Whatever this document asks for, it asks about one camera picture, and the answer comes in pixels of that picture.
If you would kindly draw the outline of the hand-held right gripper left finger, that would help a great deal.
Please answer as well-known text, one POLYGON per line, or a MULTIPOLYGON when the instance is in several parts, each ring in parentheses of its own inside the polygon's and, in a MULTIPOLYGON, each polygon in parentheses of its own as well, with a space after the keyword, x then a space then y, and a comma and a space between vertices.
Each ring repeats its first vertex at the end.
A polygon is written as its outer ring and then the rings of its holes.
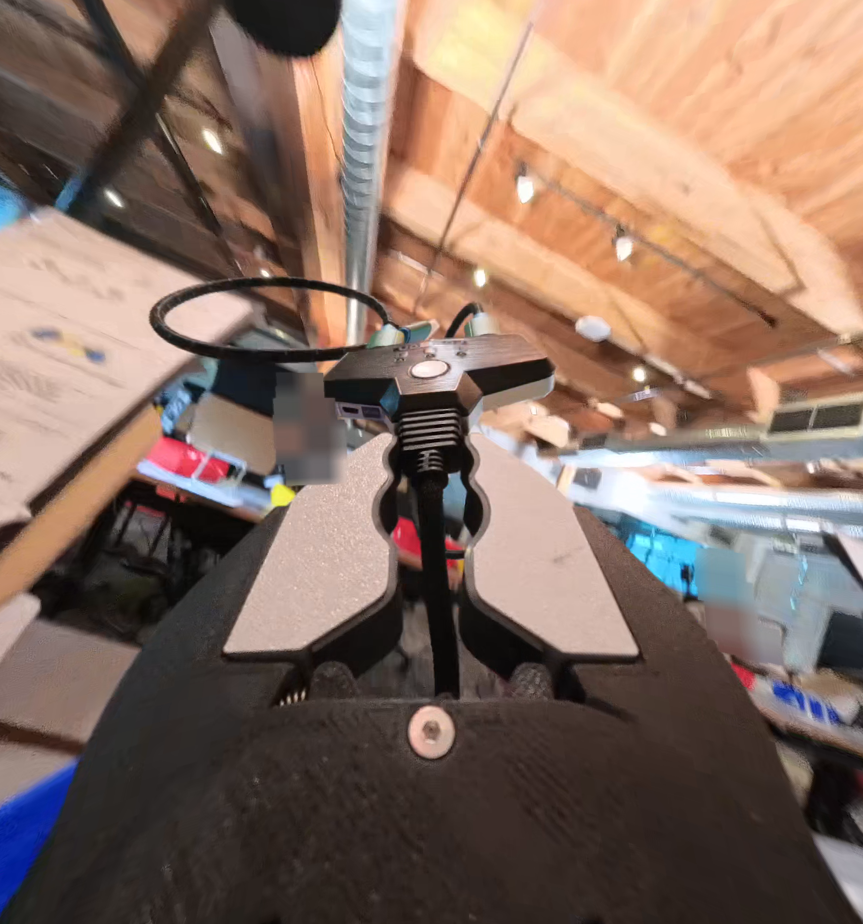
POLYGON ((223 648, 235 661, 345 664, 362 675, 403 627, 395 439, 345 459, 342 479, 300 491, 287 508, 223 648))

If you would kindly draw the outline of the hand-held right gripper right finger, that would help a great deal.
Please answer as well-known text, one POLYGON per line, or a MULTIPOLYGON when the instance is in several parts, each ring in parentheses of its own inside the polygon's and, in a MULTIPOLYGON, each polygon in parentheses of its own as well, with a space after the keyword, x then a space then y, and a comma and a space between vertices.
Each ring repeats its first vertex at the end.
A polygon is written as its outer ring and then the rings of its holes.
POLYGON ((480 433, 461 472, 469 534, 461 640, 496 675, 541 664, 633 664, 640 648, 574 505, 480 433))

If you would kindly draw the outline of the black hub with round button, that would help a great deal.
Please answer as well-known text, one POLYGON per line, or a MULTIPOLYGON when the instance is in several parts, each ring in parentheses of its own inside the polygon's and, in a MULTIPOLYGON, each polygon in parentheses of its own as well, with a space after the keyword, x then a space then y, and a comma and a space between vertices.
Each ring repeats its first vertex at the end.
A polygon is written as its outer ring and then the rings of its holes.
POLYGON ((323 380, 339 417, 390 426, 444 413, 474 422, 553 387, 553 363, 518 334, 367 347, 347 353, 323 380))

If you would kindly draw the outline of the white and wooden document stand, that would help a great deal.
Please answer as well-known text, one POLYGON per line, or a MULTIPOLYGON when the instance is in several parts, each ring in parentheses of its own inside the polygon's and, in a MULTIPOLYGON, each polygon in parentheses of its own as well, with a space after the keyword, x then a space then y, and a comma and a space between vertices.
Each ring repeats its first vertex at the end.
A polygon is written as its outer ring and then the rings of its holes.
POLYGON ((0 541, 0 663, 39 611, 30 589, 96 523, 160 435, 158 412, 143 405, 73 467, 40 512, 0 541))

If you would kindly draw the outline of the ceiling air conditioning unit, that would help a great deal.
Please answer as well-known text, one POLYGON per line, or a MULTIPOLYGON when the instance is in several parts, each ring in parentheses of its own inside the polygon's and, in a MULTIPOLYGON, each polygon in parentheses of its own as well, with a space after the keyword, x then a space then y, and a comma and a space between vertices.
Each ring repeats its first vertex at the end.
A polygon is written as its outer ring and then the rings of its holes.
POLYGON ((769 438, 833 436, 863 431, 863 392, 779 405, 765 433, 769 438))

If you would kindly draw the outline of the printed instruction sheet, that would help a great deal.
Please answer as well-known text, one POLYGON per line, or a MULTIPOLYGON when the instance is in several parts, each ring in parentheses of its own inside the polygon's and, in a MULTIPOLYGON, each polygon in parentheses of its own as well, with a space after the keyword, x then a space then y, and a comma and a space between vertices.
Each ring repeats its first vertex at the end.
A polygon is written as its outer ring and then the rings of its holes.
POLYGON ((191 360, 149 313, 197 283, 51 210, 0 230, 0 529, 191 360))

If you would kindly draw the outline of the blue container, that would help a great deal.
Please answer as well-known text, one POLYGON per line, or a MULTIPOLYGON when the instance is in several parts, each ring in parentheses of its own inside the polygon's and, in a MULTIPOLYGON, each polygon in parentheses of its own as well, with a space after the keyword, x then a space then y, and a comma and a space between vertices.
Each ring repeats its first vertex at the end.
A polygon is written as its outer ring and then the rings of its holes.
POLYGON ((74 758, 0 803, 0 914, 53 831, 78 763, 74 758))

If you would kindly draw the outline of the black metal pole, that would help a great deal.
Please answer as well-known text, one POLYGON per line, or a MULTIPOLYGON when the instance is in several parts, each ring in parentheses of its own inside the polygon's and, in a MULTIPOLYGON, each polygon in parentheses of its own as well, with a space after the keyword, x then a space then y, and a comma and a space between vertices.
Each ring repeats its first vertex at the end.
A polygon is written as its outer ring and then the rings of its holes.
POLYGON ((150 67, 137 77, 128 102, 92 152, 87 165, 68 180, 56 208, 81 221, 95 211, 105 187, 137 156, 157 126, 163 102, 199 44, 220 2, 186 2, 150 67))

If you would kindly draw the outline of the black fuzzy ball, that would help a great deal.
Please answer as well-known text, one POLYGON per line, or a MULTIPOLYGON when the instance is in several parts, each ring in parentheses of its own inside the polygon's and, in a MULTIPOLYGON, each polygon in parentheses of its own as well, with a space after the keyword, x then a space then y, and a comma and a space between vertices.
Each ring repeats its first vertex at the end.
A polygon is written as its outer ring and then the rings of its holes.
POLYGON ((310 58, 333 38, 340 1, 225 1, 236 25, 265 51, 310 58))

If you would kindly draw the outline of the silver ventilation duct pipe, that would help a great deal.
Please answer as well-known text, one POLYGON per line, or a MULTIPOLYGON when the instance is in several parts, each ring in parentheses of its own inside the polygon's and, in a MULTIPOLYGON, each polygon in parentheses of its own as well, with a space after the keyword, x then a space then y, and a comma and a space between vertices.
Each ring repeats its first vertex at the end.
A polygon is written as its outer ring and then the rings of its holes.
POLYGON ((345 286, 368 295, 406 2, 342 3, 342 168, 345 286))

